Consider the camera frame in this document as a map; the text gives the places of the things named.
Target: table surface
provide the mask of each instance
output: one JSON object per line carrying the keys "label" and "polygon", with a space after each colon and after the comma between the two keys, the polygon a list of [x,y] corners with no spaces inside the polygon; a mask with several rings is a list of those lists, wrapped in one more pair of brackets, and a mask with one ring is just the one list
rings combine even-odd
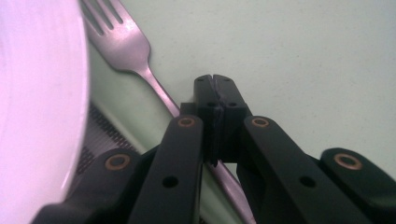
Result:
{"label": "table surface", "polygon": [[[396,178],[396,2],[124,0],[151,45],[150,68],[174,100],[195,78],[232,78],[254,115],[274,119],[307,154],[355,150]],[[140,151],[171,119],[135,75],[90,48],[92,99]],[[237,223],[204,175],[201,213]]]}

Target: fork handle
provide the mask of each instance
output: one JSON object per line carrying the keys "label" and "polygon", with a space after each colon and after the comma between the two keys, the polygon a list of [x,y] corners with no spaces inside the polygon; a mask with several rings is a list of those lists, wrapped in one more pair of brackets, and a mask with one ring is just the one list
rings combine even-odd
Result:
{"label": "fork handle", "polygon": [[179,108],[177,104],[172,100],[169,96],[168,92],[163,88],[161,83],[157,80],[157,78],[151,73],[149,68],[145,69],[144,71],[140,72],[139,75],[147,81],[147,83],[151,86],[152,89],[155,90],[157,95],[161,98],[163,103],[168,108],[169,112],[172,114],[172,117],[178,117],[179,115]]}

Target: silver fork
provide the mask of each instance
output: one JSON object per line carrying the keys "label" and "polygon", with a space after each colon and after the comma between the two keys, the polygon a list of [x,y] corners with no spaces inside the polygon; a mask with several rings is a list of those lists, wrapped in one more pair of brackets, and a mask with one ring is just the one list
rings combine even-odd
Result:
{"label": "silver fork", "polygon": [[149,41],[140,31],[132,17],[119,0],[109,0],[111,10],[103,0],[98,0],[106,19],[97,11],[90,0],[83,0],[92,14],[93,21],[87,16],[88,36],[105,60],[116,70],[134,72],[147,81],[155,90],[173,117],[179,109],[163,86],[149,69]]}
{"label": "silver fork", "polygon": [[[160,96],[173,117],[177,117],[179,114],[177,105],[149,70],[149,41],[120,0],[109,0],[117,15],[113,14],[104,0],[97,0],[108,22],[90,0],[82,1],[92,14],[93,23],[87,16],[85,20],[88,36],[105,60],[116,70],[135,72],[145,79]],[[207,167],[242,221],[256,223],[241,186],[227,167],[221,161],[216,168],[210,164]]]}

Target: screw hole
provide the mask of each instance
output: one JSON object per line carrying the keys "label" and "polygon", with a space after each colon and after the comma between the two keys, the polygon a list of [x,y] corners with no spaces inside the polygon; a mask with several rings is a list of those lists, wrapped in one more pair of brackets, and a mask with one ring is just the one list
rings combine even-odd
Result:
{"label": "screw hole", "polygon": [[166,187],[167,189],[174,188],[177,186],[177,184],[178,184],[177,178],[172,175],[163,179],[163,186]]}
{"label": "screw hole", "polygon": [[314,188],[316,185],[317,185],[317,183],[315,182],[315,180],[313,180],[311,177],[308,177],[308,176],[302,176],[301,178],[300,178],[300,182],[304,185],[304,186],[306,186],[307,188]]}

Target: black plastic part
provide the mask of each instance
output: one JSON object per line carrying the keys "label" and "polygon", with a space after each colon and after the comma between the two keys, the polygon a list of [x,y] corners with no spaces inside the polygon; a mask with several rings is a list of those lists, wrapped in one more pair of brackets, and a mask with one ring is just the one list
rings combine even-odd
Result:
{"label": "black plastic part", "polygon": [[237,136],[244,118],[251,113],[233,80],[220,75],[196,78],[194,102],[194,115],[205,124],[205,157],[214,165],[218,160],[236,162],[239,156]]}
{"label": "black plastic part", "polygon": [[274,121],[245,129],[237,173],[258,223],[371,223]]}
{"label": "black plastic part", "polygon": [[396,223],[396,182],[359,153],[324,151],[320,167],[375,223]]}
{"label": "black plastic part", "polygon": [[128,223],[198,223],[202,138],[199,118],[172,119]]}
{"label": "black plastic part", "polygon": [[46,205],[33,223],[125,222],[142,184],[140,177],[133,178],[136,167],[141,161],[150,163],[150,157],[141,160],[141,156],[130,149],[109,150],[92,163],[63,203]]}

